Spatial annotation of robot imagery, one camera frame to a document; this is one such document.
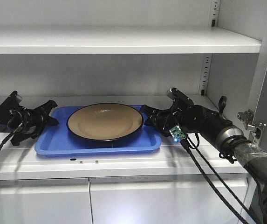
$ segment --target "beige plate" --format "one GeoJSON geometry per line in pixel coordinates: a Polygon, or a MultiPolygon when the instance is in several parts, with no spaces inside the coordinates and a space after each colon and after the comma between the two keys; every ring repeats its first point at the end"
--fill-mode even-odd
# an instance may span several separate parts
{"type": "Polygon", "coordinates": [[[136,109],[123,104],[94,104],[74,112],[67,125],[74,134],[89,140],[110,141],[134,133],[144,118],[136,109]]]}

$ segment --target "cabinet hinge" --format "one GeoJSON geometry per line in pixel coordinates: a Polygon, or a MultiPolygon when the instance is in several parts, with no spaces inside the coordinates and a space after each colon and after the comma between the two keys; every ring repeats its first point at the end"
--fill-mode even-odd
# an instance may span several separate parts
{"type": "Polygon", "coordinates": [[[250,134],[253,137],[253,143],[259,146],[266,124],[261,121],[257,124],[253,124],[254,112],[251,110],[239,112],[237,117],[241,122],[243,122],[245,129],[250,131],[250,134]]]}

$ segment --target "blue plastic tray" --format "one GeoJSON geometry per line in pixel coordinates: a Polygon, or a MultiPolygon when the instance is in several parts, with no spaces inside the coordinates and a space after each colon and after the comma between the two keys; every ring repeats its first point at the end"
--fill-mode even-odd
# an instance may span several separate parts
{"type": "MultiPolygon", "coordinates": [[[[132,105],[137,110],[140,105],[132,105]]],[[[93,142],[85,140],[70,132],[67,120],[71,114],[82,106],[60,107],[54,110],[52,117],[60,122],[58,126],[46,126],[39,137],[35,151],[49,157],[108,155],[108,154],[140,154],[152,153],[161,145],[161,138],[153,127],[143,125],[138,132],[111,142],[93,142]]]]}

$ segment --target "white shelf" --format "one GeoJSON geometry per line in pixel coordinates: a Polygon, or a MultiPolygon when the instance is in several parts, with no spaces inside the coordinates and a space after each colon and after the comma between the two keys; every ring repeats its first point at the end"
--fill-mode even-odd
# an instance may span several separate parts
{"type": "MultiPolygon", "coordinates": [[[[216,110],[206,96],[189,97],[195,104],[216,110]]],[[[162,109],[171,104],[171,100],[165,96],[140,96],[25,97],[21,105],[35,108],[49,99],[55,100],[59,107],[116,102],[131,105],[148,104],[162,109]]],[[[0,142],[6,135],[7,133],[0,133],[0,142]]],[[[151,154],[77,156],[76,161],[70,160],[74,156],[55,158],[40,156],[34,150],[35,142],[36,140],[28,139],[18,147],[12,146],[10,142],[4,145],[0,153],[0,180],[199,174],[188,153],[182,151],[180,144],[173,142],[171,138],[162,137],[160,149],[151,154]]],[[[200,137],[199,148],[217,172],[222,174],[245,173],[238,163],[230,164],[227,160],[219,158],[218,151],[202,137],[200,137]]],[[[204,170],[211,173],[199,155],[194,153],[204,170]]]]}
{"type": "Polygon", "coordinates": [[[217,27],[0,26],[0,54],[259,53],[260,46],[217,27]]]}

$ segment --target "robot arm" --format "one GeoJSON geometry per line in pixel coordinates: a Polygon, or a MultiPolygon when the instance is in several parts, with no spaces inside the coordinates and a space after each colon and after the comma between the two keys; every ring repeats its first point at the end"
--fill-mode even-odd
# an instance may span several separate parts
{"type": "Polygon", "coordinates": [[[27,109],[19,105],[21,100],[17,91],[13,91],[0,105],[0,132],[13,132],[11,143],[14,146],[39,136],[45,125],[58,125],[58,121],[49,116],[50,111],[57,107],[55,101],[49,100],[35,109],[27,109]]]}
{"type": "Polygon", "coordinates": [[[142,106],[141,112],[148,116],[145,124],[154,126],[163,136],[173,136],[177,141],[182,141],[182,133],[199,133],[219,151],[221,158],[231,163],[238,161],[261,183],[260,207],[264,215],[263,222],[267,224],[267,153],[247,140],[230,120],[223,118],[226,97],[221,97],[219,112],[216,112],[194,105],[189,97],[176,88],[170,88],[168,96],[173,100],[169,109],[142,106]]]}

